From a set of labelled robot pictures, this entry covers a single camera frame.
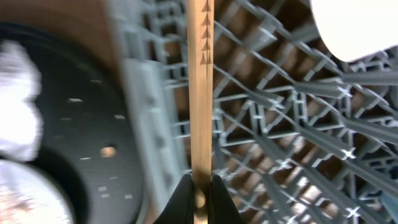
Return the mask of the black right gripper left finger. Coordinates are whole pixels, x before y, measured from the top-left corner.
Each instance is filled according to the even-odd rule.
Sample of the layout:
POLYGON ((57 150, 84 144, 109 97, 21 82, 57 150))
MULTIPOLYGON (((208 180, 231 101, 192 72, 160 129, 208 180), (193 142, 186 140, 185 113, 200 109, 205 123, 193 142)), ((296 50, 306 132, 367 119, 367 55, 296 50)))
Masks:
POLYGON ((154 224, 193 224, 194 211, 195 187, 192 176, 185 174, 154 224))

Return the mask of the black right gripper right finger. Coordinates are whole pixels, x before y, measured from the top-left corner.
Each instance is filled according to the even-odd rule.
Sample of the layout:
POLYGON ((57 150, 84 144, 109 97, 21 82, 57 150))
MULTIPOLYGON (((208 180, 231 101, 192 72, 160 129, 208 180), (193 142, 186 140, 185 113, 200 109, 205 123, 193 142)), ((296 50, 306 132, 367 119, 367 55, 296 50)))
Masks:
POLYGON ((244 224, 223 180, 213 175, 208 189, 209 224, 244 224))

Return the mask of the wooden chopstick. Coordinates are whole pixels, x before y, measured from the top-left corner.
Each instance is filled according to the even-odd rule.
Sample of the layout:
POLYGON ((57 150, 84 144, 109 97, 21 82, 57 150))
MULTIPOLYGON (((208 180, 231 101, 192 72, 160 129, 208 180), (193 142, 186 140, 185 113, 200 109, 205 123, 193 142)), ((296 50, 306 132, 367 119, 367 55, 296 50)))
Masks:
POLYGON ((212 163, 214 1, 187 1, 190 150, 195 184, 194 223, 209 223, 212 163))

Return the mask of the pink bowl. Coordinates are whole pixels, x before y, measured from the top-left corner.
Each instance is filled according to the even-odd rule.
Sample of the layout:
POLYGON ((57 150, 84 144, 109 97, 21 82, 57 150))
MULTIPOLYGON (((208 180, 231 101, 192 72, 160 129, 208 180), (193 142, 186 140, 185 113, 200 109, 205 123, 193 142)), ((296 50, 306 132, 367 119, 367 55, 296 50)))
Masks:
POLYGON ((397 45, 397 0, 310 0, 327 49, 352 62, 397 45))

